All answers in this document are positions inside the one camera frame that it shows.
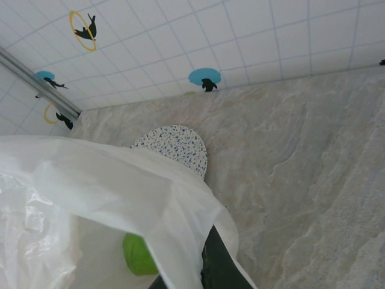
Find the plastic bag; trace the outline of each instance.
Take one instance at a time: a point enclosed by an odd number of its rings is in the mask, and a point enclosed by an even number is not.
[[[36,268],[33,274],[25,270],[26,264],[37,261],[39,256],[21,253],[12,260],[16,263],[10,268],[4,267],[7,256],[0,255],[5,272],[0,274],[0,284],[7,284],[6,288],[66,288],[70,284],[74,263],[80,255],[73,217],[65,212],[82,217],[79,234],[84,257],[76,269],[71,286],[74,289],[148,288],[155,276],[133,276],[119,263],[124,263],[125,232],[144,237],[168,288],[202,288],[201,252],[214,221],[235,257],[238,233],[227,210],[198,175],[166,157],[145,149],[117,148],[69,138],[12,136],[0,137],[0,160],[1,176],[20,183],[22,193],[33,191],[54,204],[49,206],[55,216],[38,212],[48,227],[63,221],[54,234],[43,230],[48,239],[42,243],[42,250],[50,256],[58,242],[71,248],[57,250],[55,258],[62,275],[55,274],[49,266]],[[7,184],[0,183],[0,195]],[[20,201],[18,205],[27,210],[29,201],[27,197],[26,202]],[[0,244],[11,240],[8,232],[1,232],[0,237]],[[15,236],[13,241],[20,240]],[[19,244],[14,248],[5,246],[5,254],[16,248]],[[29,278],[29,287],[9,282],[20,274]],[[47,276],[61,280],[51,287],[34,287],[41,278],[49,279]]]

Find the terrazzo oval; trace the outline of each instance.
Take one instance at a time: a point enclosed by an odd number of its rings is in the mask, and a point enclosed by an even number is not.
[[[207,169],[207,150],[200,136],[190,128],[168,125],[139,138],[131,148],[145,148],[195,171],[203,179]]]

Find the green ball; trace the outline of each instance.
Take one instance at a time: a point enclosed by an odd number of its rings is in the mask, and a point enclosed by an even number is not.
[[[123,253],[127,266],[133,274],[140,276],[158,273],[155,262],[142,237],[127,233],[123,240]]]

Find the wall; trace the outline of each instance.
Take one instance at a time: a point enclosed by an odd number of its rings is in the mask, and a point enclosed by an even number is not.
[[[383,288],[385,67],[86,111],[71,136],[174,124],[202,137],[259,288]]]
[[[33,87],[0,64],[0,135],[68,136],[70,130],[58,121],[55,107],[36,95]]]
[[[87,110],[376,66],[384,14],[383,0],[0,0],[0,45]],[[191,77],[202,68],[216,73]]]

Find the marble countertop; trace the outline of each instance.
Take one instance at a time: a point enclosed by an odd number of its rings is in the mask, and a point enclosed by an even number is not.
[[[354,70],[86,111],[70,136],[190,127],[259,289],[385,288],[384,91],[385,68]]]

